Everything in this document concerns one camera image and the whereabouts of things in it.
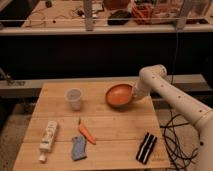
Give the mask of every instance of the paper cup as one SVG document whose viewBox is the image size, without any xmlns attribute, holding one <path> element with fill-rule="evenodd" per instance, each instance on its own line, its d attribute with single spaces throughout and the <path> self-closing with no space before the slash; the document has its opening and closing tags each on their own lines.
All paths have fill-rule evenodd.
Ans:
<svg viewBox="0 0 213 171">
<path fill-rule="evenodd" d="M 72 110 L 80 110 L 82 107 L 82 93 L 77 88 L 70 89 L 66 94 L 67 100 L 70 102 Z"/>
</svg>

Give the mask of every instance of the orange carrot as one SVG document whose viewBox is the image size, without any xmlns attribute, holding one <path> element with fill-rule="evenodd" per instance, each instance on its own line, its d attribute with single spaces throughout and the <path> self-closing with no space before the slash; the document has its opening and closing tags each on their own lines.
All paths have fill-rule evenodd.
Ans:
<svg viewBox="0 0 213 171">
<path fill-rule="evenodd" d="M 85 138 L 92 143 L 93 145 L 96 145 L 96 140 L 95 138 L 92 136 L 92 134 L 90 134 L 90 132 L 88 131 L 88 129 L 85 127 L 85 125 L 83 123 L 79 123 L 78 125 L 78 130 L 79 132 L 85 136 Z"/>
</svg>

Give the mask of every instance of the bowl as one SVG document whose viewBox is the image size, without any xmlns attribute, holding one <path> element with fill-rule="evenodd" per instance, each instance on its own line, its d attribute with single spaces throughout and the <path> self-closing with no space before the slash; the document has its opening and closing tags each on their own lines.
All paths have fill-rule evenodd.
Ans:
<svg viewBox="0 0 213 171">
<path fill-rule="evenodd" d="M 129 84 L 118 84 L 111 87 L 105 96 L 108 105 L 120 108 L 132 101 L 132 86 Z"/>
</svg>

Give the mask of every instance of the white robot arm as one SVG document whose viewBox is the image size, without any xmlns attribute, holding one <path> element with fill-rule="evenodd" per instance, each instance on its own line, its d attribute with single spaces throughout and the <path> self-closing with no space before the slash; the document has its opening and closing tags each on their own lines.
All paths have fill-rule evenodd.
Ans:
<svg viewBox="0 0 213 171">
<path fill-rule="evenodd" d="M 142 68 L 133 86 L 133 97 L 141 99 L 153 89 L 179 111 L 200 134 L 196 171 L 213 170 L 213 110 L 165 81 L 166 75 L 163 65 Z"/>
</svg>

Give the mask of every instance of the red object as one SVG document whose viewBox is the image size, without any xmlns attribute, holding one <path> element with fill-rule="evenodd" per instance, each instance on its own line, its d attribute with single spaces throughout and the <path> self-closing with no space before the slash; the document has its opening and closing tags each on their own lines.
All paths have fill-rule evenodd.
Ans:
<svg viewBox="0 0 213 171">
<path fill-rule="evenodd" d="M 150 24 L 152 9 L 150 6 L 133 6 L 132 17 L 137 24 Z"/>
<path fill-rule="evenodd" d="M 111 87 L 106 93 L 106 102 L 112 107 L 123 107 L 132 101 L 132 86 L 118 84 Z"/>
<path fill-rule="evenodd" d="M 108 10 L 125 9 L 130 0 L 104 0 L 104 6 Z"/>
</svg>

